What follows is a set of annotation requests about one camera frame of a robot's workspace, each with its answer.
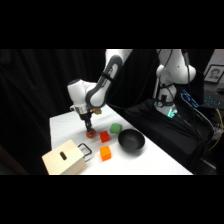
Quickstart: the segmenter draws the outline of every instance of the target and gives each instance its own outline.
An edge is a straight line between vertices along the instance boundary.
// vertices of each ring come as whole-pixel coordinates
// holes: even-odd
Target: black background
[[[214,49],[188,51],[191,65],[203,72]],[[111,104],[126,108],[138,99],[155,58],[155,49],[132,52],[111,89],[119,86]],[[152,98],[158,65],[139,103]],[[97,82],[104,66],[105,49],[0,49],[0,145],[30,174],[47,174],[41,157],[51,150],[49,118],[69,112],[67,84]]]

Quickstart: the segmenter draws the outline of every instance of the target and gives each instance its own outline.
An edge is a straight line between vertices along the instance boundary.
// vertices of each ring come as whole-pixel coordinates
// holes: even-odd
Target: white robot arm
[[[80,118],[85,121],[87,132],[93,134],[92,111],[107,102],[109,90],[133,49],[107,49],[106,66],[98,83],[74,80],[68,85],[69,95]]]
[[[159,59],[161,65],[157,69],[157,77],[160,81],[160,92],[155,107],[160,113],[173,118],[177,113],[174,104],[177,90],[174,83],[187,84],[189,81],[191,82],[195,78],[196,70],[189,65],[186,50],[162,49]]]

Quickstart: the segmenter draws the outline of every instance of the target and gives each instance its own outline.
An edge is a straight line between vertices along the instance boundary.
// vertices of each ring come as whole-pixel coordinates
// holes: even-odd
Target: table
[[[82,175],[192,175],[147,137],[141,154],[132,155],[123,151],[118,143],[118,135],[109,132],[113,123],[123,125],[123,129],[135,129],[108,106],[102,108],[102,115],[93,115],[92,124],[97,131],[94,139],[86,137],[84,121],[76,112],[51,118],[52,149],[70,139],[76,145],[85,143],[93,151],[93,158],[87,162],[88,167]],[[102,143],[99,133],[106,130],[111,140]],[[99,149],[107,145],[111,149],[112,159],[103,162]]]

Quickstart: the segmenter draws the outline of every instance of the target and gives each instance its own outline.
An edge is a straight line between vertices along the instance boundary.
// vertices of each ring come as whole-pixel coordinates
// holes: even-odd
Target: bowl
[[[145,145],[145,138],[140,132],[128,129],[119,134],[118,142],[126,152],[138,153]]]

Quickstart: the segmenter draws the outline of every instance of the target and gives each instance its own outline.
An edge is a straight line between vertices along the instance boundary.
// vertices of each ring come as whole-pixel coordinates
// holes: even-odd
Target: orange block
[[[111,159],[111,151],[110,151],[109,146],[105,146],[103,148],[100,148],[100,154],[101,154],[101,157],[102,157],[103,161]]]

